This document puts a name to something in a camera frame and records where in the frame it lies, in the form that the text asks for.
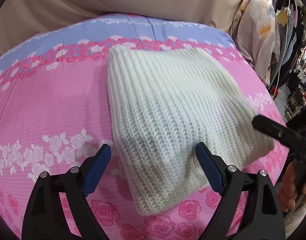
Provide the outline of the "person's right hand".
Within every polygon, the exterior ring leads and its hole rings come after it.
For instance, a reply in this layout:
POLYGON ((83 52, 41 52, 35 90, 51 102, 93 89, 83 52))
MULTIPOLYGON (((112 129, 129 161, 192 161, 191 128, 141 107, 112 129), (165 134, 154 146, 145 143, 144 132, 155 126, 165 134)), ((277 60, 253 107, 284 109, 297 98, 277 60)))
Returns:
MULTIPOLYGON (((282 178, 282 185, 278 192, 278 198, 283 212, 288 212, 289 210, 293 210, 295 208, 295 200, 298 193, 294 181, 294 164, 291 162, 282 178)), ((304 198, 299 205, 302 206, 306 203, 306 184, 303 186, 300 194, 304 194, 304 198)))

